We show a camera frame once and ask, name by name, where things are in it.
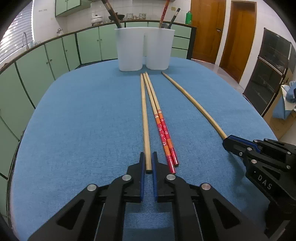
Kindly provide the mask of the plain wooden chopstick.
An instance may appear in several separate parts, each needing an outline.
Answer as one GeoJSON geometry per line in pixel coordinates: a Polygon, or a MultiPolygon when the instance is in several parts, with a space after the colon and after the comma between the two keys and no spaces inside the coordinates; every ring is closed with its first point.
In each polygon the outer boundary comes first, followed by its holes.
{"type": "Polygon", "coordinates": [[[152,159],[151,149],[149,142],[149,125],[147,119],[147,105],[145,98],[145,86],[144,86],[144,75],[140,74],[140,88],[141,88],[141,99],[142,99],[142,126],[144,135],[144,157],[145,157],[145,172],[152,173],[152,159]]]}
{"type": "Polygon", "coordinates": [[[207,119],[207,121],[213,126],[213,128],[216,130],[216,132],[219,134],[219,136],[224,140],[227,138],[226,133],[222,128],[217,124],[217,122],[208,114],[208,112],[199,104],[199,102],[196,101],[184,88],[181,87],[173,78],[168,76],[163,71],[161,72],[167,80],[169,80],[198,110],[199,112],[207,119]]]}

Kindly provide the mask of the green lower kitchen cabinets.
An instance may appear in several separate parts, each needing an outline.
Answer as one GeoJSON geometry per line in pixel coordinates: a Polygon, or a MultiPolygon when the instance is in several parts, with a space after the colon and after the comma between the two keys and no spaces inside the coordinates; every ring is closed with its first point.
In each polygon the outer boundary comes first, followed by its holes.
{"type": "Polygon", "coordinates": [[[49,39],[1,68],[1,215],[8,216],[8,183],[16,149],[50,85],[79,67],[117,59],[115,25],[49,39]]]}

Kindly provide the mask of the green kitchen cabinets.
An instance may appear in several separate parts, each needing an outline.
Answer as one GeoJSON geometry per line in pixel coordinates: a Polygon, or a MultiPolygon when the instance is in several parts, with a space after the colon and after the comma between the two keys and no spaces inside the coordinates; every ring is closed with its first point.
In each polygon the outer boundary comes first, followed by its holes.
{"type": "Polygon", "coordinates": [[[117,59],[115,25],[49,39],[1,68],[1,215],[8,216],[8,183],[16,149],[50,85],[79,67],[117,59]]]}
{"type": "Polygon", "coordinates": [[[91,7],[87,0],[55,0],[55,17],[64,17],[91,7]]]}

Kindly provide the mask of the green upper kitchen cabinets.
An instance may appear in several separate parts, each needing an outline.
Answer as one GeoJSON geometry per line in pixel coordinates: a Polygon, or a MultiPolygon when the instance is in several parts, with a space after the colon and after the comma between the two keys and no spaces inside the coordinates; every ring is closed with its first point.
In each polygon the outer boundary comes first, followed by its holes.
{"type": "Polygon", "coordinates": [[[55,17],[64,17],[91,7],[87,0],[55,0],[55,17]]]}

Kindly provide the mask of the blue table cloth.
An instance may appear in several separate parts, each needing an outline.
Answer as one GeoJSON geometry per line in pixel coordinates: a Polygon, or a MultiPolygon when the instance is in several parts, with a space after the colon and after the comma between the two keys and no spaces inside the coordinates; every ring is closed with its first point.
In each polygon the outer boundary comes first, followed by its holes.
{"type": "MultiPolygon", "coordinates": [[[[181,85],[228,135],[274,138],[255,108],[208,68],[172,58],[164,73],[149,71],[179,166],[188,183],[207,182],[265,229],[268,199],[245,177],[242,160],[171,84],[181,85]]],[[[140,73],[122,72],[116,60],[88,65],[54,81],[24,132],[10,188],[11,224],[27,240],[88,184],[109,184],[137,163],[143,151],[140,73]]]]}

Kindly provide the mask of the black oven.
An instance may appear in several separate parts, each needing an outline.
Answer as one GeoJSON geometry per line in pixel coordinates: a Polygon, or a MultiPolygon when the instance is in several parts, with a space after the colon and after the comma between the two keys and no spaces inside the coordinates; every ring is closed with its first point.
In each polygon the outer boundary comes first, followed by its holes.
{"type": "Polygon", "coordinates": [[[291,80],[295,70],[295,48],[275,32],[264,29],[262,44],[244,97],[264,116],[280,86],[291,80]]]}

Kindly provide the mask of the wooden door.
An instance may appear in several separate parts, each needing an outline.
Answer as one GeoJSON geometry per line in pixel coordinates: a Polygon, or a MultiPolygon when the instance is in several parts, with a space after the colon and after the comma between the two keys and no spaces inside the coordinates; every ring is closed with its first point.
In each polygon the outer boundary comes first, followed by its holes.
{"type": "Polygon", "coordinates": [[[226,0],[192,0],[192,25],[197,28],[193,58],[215,63],[222,38],[226,0]]]}
{"type": "Polygon", "coordinates": [[[256,28],[256,3],[232,1],[220,67],[240,82],[251,52],[256,28]]]}

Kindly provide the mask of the white double utensil holder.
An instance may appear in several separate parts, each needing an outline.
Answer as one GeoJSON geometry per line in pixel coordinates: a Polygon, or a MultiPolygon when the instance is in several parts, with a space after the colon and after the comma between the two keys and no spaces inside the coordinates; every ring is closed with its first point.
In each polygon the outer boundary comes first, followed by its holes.
{"type": "Polygon", "coordinates": [[[155,27],[115,29],[120,71],[166,70],[170,64],[175,31],[155,27]]]}

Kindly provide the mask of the black chopstick in holder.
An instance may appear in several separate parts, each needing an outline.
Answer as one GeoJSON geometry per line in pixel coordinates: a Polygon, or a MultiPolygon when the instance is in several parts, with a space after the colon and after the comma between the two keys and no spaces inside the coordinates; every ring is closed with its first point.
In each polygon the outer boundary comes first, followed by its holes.
{"type": "Polygon", "coordinates": [[[180,10],[181,10],[180,8],[178,8],[178,9],[176,10],[176,12],[174,13],[173,17],[171,18],[171,21],[170,21],[170,23],[169,23],[167,29],[170,29],[170,28],[171,28],[171,26],[172,26],[172,24],[174,23],[176,17],[178,16],[180,10]]]}

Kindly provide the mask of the green bottle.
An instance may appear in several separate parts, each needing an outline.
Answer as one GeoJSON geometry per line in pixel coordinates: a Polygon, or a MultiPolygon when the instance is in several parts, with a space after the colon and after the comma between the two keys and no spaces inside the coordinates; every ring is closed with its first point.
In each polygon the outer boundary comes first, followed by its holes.
{"type": "Polygon", "coordinates": [[[192,25],[192,18],[193,18],[193,15],[192,15],[191,11],[188,11],[186,13],[185,24],[192,25]]]}

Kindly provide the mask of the white pot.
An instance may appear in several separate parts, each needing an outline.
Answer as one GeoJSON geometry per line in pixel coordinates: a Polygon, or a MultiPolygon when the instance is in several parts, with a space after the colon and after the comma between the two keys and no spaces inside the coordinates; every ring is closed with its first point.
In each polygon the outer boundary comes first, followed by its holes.
{"type": "Polygon", "coordinates": [[[103,23],[103,16],[94,15],[91,17],[91,25],[99,25],[103,23]]]}

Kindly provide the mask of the red chopstick in holder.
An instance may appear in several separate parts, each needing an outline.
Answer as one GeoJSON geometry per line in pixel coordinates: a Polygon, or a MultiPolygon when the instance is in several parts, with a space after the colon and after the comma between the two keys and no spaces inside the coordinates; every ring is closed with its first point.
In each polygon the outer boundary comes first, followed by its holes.
{"type": "Polygon", "coordinates": [[[170,3],[170,0],[166,0],[166,3],[164,5],[164,8],[163,8],[163,12],[162,12],[162,15],[161,15],[161,18],[159,20],[159,28],[162,27],[162,24],[163,24],[163,21],[164,21],[164,18],[165,18],[165,15],[166,15],[166,12],[167,12],[167,9],[168,9],[168,6],[169,6],[169,3],[170,3]]]}

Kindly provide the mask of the dark brown chopstick in holder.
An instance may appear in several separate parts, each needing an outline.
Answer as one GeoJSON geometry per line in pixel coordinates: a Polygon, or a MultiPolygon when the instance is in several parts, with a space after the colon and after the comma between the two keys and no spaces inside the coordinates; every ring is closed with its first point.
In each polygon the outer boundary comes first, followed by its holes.
{"type": "Polygon", "coordinates": [[[117,17],[115,11],[113,10],[110,2],[108,0],[102,0],[102,3],[104,4],[106,10],[108,11],[109,15],[112,17],[113,21],[115,22],[118,29],[122,28],[122,25],[119,21],[119,18],[117,17]]]}

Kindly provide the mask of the chrome sink faucet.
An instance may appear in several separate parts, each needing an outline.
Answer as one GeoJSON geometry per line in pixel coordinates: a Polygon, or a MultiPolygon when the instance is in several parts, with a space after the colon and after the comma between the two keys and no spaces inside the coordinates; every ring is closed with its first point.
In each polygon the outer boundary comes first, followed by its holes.
{"type": "Polygon", "coordinates": [[[27,51],[29,50],[28,37],[26,32],[23,32],[22,35],[22,47],[25,47],[27,51]]]}

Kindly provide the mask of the window blinds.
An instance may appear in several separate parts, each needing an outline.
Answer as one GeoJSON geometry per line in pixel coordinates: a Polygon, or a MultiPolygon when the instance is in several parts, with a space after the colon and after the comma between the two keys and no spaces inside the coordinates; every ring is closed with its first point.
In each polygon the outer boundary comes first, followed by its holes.
{"type": "Polygon", "coordinates": [[[28,44],[34,40],[32,31],[33,3],[31,1],[13,20],[1,40],[1,68],[26,51],[22,47],[22,35],[26,32],[28,44]]]}

